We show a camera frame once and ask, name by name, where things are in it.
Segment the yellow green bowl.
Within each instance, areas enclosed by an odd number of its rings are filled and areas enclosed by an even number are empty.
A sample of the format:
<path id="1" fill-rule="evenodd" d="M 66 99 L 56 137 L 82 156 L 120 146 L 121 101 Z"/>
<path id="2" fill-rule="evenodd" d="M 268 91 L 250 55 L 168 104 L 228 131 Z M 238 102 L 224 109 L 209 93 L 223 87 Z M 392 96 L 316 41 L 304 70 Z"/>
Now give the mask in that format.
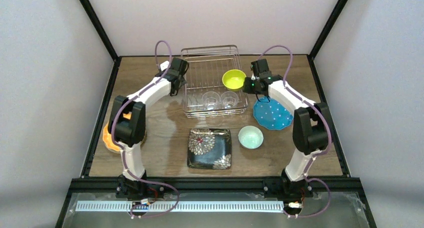
<path id="1" fill-rule="evenodd" d="M 230 91 L 237 91 L 243 88 L 246 74 L 239 69 L 226 71 L 222 76 L 222 84 Z"/>

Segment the metal wire dish rack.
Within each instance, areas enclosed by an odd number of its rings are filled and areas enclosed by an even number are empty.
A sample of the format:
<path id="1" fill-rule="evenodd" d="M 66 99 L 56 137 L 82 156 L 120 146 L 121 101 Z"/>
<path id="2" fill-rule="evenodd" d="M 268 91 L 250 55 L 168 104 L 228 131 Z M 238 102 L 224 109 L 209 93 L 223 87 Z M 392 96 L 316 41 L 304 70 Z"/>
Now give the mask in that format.
<path id="1" fill-rule="evenodd" d="M 248 97 L 239 90 L 228 90 L 222 83 L 225 72 L 241 70 L 238 47 L 235 44 L 186 47 L 181 49 L 180 57 L 188 62 L 188 71 L 184 78 L 182 108 L 188 118 L 214 117 L 242 114 L 248 108 Z M 235 92 L 239 101 L 236 107 L 225 109 L 222 103 L 219 109 L 205 110 L 202 96 L 206 92 Z"/>

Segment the small clear plastic cup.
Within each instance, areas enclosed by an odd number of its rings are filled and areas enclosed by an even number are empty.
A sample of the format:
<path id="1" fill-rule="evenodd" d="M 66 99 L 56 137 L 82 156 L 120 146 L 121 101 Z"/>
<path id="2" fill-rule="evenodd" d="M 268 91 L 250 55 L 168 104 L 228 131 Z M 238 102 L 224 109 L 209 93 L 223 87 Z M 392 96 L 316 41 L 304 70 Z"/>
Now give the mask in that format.
<path id="1" fill-rule="evenodd" d="M 221 107 L 221 97 L 215 91 L 205 92 L 202 96 L 203 107 L 205 110 L 217 110 Z"/>

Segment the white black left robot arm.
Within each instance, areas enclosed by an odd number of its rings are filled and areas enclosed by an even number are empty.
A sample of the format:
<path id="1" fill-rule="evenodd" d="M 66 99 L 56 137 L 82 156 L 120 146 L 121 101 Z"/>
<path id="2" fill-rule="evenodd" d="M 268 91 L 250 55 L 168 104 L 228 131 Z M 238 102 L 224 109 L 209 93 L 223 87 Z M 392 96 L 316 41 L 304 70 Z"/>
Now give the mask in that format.
<path id="1" fill-rule="evenodd" d="M 146 135 L 146 112 L 165 96 L 175 96 L 186 84 L 189 64 L 181 58 L 159 65 L 159 72 L 143 88 L 133 94 L 117 96 L 107 126 L 111 142 L 119 148 L 123 166 L 120 176 L 121 193 L 143 195 L 151 181 L 146 179 L 142 163 L 141 144 Z"/>

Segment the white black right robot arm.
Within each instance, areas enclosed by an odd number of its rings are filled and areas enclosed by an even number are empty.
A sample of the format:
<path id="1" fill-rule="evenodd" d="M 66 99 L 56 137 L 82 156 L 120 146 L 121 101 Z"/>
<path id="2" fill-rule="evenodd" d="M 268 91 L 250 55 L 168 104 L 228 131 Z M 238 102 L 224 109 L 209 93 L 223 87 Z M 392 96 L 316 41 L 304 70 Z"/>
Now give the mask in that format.
<path id="1" fill-rule="evenodd" d="M 243 92 L 263 95 L 283 105 L 293 117 L 292 140 L 296 147 L 283 175 L 290 182 L 308 179 L 310 167 L 332 145 L 332 121 L 328 106 L 296 91 L 285 76 L 273 75 L 266 59 L 251 62 L 251 77 L 244 79 Z"/>

